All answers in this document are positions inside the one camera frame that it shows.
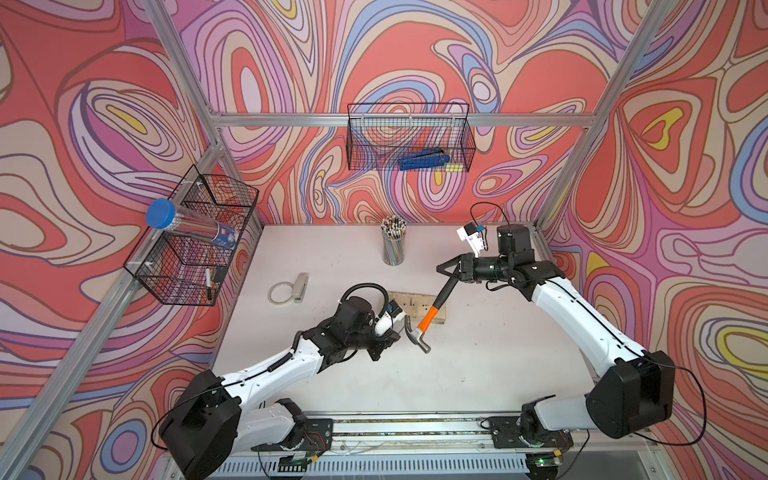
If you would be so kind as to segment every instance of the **hammer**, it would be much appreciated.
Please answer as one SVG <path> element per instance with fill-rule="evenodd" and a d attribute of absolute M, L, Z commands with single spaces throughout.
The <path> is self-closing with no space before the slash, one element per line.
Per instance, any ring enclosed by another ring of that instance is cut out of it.
<path fill-rule="evenodd" d="M 424 334 L 427 332 L 427 329 L 434 320 L 435 315 L 437 315 L 440 307 L 448 299 L 448 296 L 453 291 L 453 287 L 456 286 L 457 283 L 458 278 L 453 276 L 448 278 L 448 281 L 445 282 L 442 290 L 440 290 L 440 293 L 438 293 L 437 297 L 435 298 L 435 302 L 432 304 L 432 308 L 429 309 L 427 315 L 424 317 L 424 320 L 422 320 L 419 326 L 417 326 L 415 329 L 411 328 L 411 318 L 409 316 L 406 317 L 406 334 L 408 335 L 408 338 L 411 340 L 411 342 L 414 345 L 418 345 L 419 348 L 424 351 L 424 353 L 429 353 L 432 350 L 432 347 L 424 342 Z"/>

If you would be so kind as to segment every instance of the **plastic container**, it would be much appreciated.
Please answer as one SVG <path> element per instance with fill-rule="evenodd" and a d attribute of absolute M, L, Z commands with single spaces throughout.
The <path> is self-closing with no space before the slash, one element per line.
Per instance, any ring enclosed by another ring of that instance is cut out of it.
<path fill-rule="evenodd" d="M 232 250 L 237 245 L 238 232 L 223 223 L 194 210 L 176 205 L 166 198 L 158 198 L 147 210 L 147 225 L 212 243 Z"/>

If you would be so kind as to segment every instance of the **wooden block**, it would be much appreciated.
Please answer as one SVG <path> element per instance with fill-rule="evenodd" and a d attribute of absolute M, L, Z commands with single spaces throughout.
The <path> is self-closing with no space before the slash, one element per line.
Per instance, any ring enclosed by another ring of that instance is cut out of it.
<path fill-rule="evenodd" d="M 418 293 L 387 292 L 390 300 L 395 300 L 406 315 L 411 317 L 413 325 L 417 325 L 427 315 L 435 302 L 434 295 L 419 295 Z M 445 305 L 442 306 L 432 323 L 445 323 Z"/>

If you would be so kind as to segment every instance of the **hammer head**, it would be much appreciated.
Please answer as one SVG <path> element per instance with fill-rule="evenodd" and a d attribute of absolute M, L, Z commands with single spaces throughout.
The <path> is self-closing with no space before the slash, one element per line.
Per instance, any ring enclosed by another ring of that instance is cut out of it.
<path fill-rule="evenodd" d="M 432 347 L 427 345 L 424 342 L 424 332 L 421 331 L 420 328 L 412 328 L 411 327 L 411 317 L 406 317 L 406 335 L 408 336 L 408 339 L 413 343 L 414 345 L 418 345 L 420 349 L 424 353 L 429 353 L 432 351 Z"/>

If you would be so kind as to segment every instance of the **black wire basket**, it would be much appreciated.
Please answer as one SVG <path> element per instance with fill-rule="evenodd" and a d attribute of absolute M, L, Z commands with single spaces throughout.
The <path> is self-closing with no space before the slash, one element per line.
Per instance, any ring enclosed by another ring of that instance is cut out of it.
<path fill-rule="evenodd" d="M 461 102 L 348 104 L 347 166 L 468 172 L 475 156 L 468 112 Z"/>
<path fill-rule="evenodd" d="M 193 184 L 180 203 L 237 230 L 239 243 L 256 208 L 259 191 L 226 175 L 203 175 L 193 166 L 169 198 L 187 181 Z M 192 237 L 161 232 L 144 259 L 134 258 L 151 231 L 154 229 L 144 231 L 123 267 L 160 303 L 216 305 L 237 247 L 229 250 Z"/>

